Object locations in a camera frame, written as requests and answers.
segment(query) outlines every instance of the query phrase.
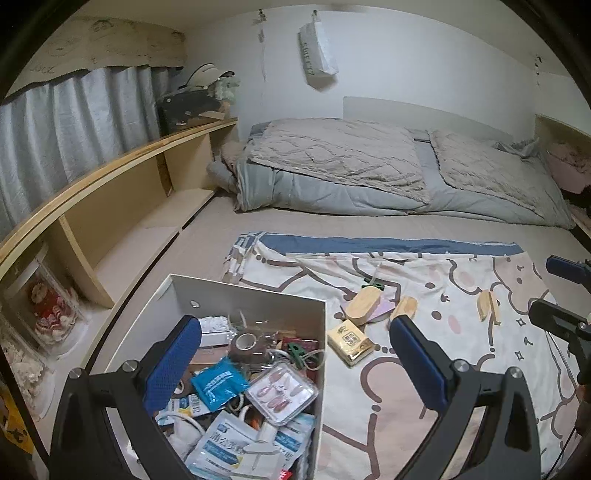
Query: golden cigarette pack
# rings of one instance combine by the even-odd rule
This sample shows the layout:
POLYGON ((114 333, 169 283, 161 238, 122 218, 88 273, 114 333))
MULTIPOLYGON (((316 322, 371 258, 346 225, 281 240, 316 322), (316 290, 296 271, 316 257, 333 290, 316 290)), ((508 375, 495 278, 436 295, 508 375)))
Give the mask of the golden cigarette pack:
POLYGON ((374 351, 374 343, 351 320, 345 320, 326 335, 329 345, 351 367, 374 351))

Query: metal screw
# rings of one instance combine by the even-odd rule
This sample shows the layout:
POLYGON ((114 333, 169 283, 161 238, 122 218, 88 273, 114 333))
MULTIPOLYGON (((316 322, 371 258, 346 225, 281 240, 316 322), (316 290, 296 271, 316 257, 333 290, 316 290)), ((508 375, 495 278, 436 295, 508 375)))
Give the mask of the metal screw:
POLYGON ((82 376, 82 369, 80 367, 73 368, 68 373, 68 377, 70 378, 80 378, 82 376))
POLYGON ((523 377, 523 372, 521 371, 521 368, 518 368, 518 367, 511 367, 509 369, 509 373, 511 374, 511 376, 513 378, 521 378, 521 377, 523 377))
POLYGON ((470 369, 470 364, 465 360, 456 360, 453 363, 453 368, 455 368, 458 372, 467 372, 470 369))
POLYGON ((126 360, 125 362, 123 362, 123 365, 121 365, 121 368, 123 368, 124 372, 130 373, 130 372, 135 372, 135 370, 138 368, 138 361, 137 360, 126 360))

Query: ceiling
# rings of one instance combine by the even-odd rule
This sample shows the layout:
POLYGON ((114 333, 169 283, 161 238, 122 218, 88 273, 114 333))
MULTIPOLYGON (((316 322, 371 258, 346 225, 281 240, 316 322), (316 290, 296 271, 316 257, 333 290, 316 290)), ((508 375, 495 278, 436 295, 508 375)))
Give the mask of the ceiling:
POLYGON ((287 5, 316 4, 353 10, 355 5, 400 10, 460 28, 542 72, 568 75, 548 45, 501 0, 90 0, 76 15, 100 15, 149 22, 182 32, 234 15, 287 5))

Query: white storage box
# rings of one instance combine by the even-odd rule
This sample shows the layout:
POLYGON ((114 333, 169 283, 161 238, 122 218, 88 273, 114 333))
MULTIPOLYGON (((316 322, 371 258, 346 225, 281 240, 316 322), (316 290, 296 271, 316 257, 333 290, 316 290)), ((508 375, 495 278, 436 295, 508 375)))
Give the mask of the white storage box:
MULTIPOLYGON (((321 300, 169 275, 135 319, 110 360, 107 371, 117 370, 126 360, 140 360, 154 342, 166 338, 183 315, 198 318, 229 315, 234 325, 240 325, 239 310, 249 326, 256 326, 255 322, 264 322, 265 329, 295 330, 299 338, 318 340, 319 348, 327 348, 325 303, 321 300)), ((320 393, 314 403, 316 425, 312 438, 313 456, 309 478, 314 478, 316 474, 322 432, 324 368, 318 371, 316 386, 320 393)), ((109 418, 132 474, 148 479, 136 458, 126 452, 128 436, 116 410, 109 409, 109 418)))

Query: white paper bag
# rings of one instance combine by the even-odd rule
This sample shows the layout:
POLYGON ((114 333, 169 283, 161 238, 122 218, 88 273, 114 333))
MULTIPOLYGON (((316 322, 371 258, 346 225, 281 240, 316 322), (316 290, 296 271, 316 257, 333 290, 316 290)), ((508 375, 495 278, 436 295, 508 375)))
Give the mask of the white paper bag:
POLYGON ((308 75, 331 76, 339 72, 330 54, 329 39, 316 12, 312 15, 312 22, 300 29, 300 47, 308 75))

